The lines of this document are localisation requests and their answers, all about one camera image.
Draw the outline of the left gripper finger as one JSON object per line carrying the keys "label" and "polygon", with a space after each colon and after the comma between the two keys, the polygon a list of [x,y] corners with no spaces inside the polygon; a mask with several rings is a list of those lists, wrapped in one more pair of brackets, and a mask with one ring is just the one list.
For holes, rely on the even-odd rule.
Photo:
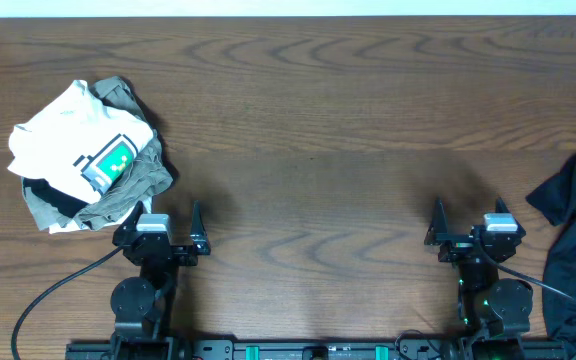
{"label": "left gripper finger", "polygon": [[128,214],[126,219],[122,222],[122,224],[117,228],[118,234],[125,234],[136,232],[137,223],[144,213],[144,204],[142,201],[138,201],[132,211]]}
{"label": "left gripper finger", "polygon": [[198,201],[193,203],[190,239],[198,255],[211,254],[211,244],[203,224],[200,203]]}

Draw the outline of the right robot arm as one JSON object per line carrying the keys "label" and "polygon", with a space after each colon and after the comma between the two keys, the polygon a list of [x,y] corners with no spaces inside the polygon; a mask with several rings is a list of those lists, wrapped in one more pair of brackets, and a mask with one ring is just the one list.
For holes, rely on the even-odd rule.
{"label": "right robot arm", "polygon": [[499,276],[501,263],[516,254],[524,236],[502,199],[467,234],[449,231],[443,203],[435,201],[424,244],[438,247],[438,260],[456,268],[457,311],[465,325],[463,334],[440,345],[441,359],[527,357],[521,336],[530,330],[533,289],[524,280]]}

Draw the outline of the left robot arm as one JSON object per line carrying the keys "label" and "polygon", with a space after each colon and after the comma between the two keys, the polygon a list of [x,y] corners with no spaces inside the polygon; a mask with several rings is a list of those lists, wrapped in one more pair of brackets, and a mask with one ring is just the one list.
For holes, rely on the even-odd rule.
{"label": "left robot arm", "polygon": [[110,305],[115,314],[114,333],[108,358],[111,360],[188,360],[192,345],[170,329],[178,270],[198,264],[211,254],[200,205],[193,204],[190,240],[187,245],[171,243],[170,217],[152,214],[138,203],[115,230],[112,243],[139,275],[122,280],[113,290]]}

